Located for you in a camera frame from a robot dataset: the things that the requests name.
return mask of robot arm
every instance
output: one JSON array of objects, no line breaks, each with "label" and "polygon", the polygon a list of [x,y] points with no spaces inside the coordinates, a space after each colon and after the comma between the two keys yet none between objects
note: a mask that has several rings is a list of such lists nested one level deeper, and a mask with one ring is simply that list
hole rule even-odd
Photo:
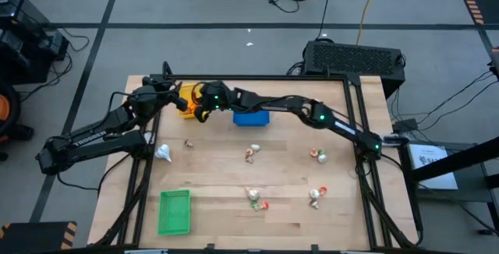
[{"label": "robot arm", "polygon": [[373,132],[362,132],[334,116],[333,110],[324,103],[288,95],[284,97],[261,97],[254,92],[235,88],[230,90],[222,81],[200,83],[200,97],[193,95],[199,107],[194,114],[205,122],[214,110],[234,110],[239,113],[256,111],[283,111],[298,116],[305,124],[315,129],[330,129],[354,142],[358,153],[369,159],[380,159],[382,139]]},{"label": "robot arm", "polygon": [[[143,134],[133,129],[147,125],[167,104],[174,103],[179,110],[185,111],[187,101],[179,97],[182,83],[175,85],[172,80],[144,77],[142,85],[131,94],[121,93],[128,96],[126,102],[99,122],[49,138],[36,156],[42,173],[56,175],[77,162],[120,151],[131,153],[133,157],[151,153],[152,148],[147,146]],[[104,142],[88,144],[97,139]]]}]

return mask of orange reel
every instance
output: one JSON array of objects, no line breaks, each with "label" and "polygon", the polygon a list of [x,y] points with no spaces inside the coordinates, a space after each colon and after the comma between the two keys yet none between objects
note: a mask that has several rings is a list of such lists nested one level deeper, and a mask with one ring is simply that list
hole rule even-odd
[{"label": "orange reel", "polygon": [[[0,94],[0,121],[6,121],[10,113],[10,104],[6,97]],[[7,136],[0,136],[0,142],[6,141]]]}]

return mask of red object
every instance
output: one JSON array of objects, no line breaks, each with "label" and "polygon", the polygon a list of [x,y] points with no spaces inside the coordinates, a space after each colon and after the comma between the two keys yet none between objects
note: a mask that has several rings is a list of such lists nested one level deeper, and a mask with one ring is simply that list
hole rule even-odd
[{"label": "red object", "polygon": [[268,202],[266,202],[266,201],[262,202],[262,205],[260,206],[260,209],[267,210],[268,209]]},{"label": "red object", "polygon": [[324,194],[326,194],[326,192],[327,192],[327,188],[326,187],[322,186],[322,187],[319,188],[319,194],[321,196],[323,196]]}]

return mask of white paper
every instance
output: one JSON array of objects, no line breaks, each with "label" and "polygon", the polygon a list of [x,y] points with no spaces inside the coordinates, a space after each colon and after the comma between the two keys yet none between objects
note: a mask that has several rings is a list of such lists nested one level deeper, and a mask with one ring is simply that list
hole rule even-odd
[{"label": "white paper", "polygon": [[[443,147],[410,144],[409,155],[412,166],[417,169],[443,159],[447,156],[447,151]],[[458,189],[453,172],[421,181],[421,184],[431,189]]]}]

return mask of yellow object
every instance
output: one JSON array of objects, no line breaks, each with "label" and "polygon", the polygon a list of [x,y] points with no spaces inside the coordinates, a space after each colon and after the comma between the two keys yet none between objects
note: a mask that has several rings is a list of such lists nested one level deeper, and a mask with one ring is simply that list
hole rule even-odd
[{"label": "yellow object", "polygon": [[364,10],[362,11],[362,18],[360,19],[359,33],[357,34],[356,45],[359,45],[360,34],[362,33],[362,25],[364,24],[364,16],[366,15],[366,10],[370,2],[371,0],[367,0],[366,5],[364,6]]},{"label": "yellow object", "polygon": [[[186,111],[178,110],[179,116],[181,116],[182,118],[194,118],[194,111],[196,110],[197,105],[194,104],[191,95],[195,85],[196,85],[195,83],[189,83],[186,85],[182,85],[182,87],[180,88],[180,97],[185,99],[188,103]],[[198,87],[196,88],[196,97],[201,96],[200,88],[201,85],[198,85]]]}]

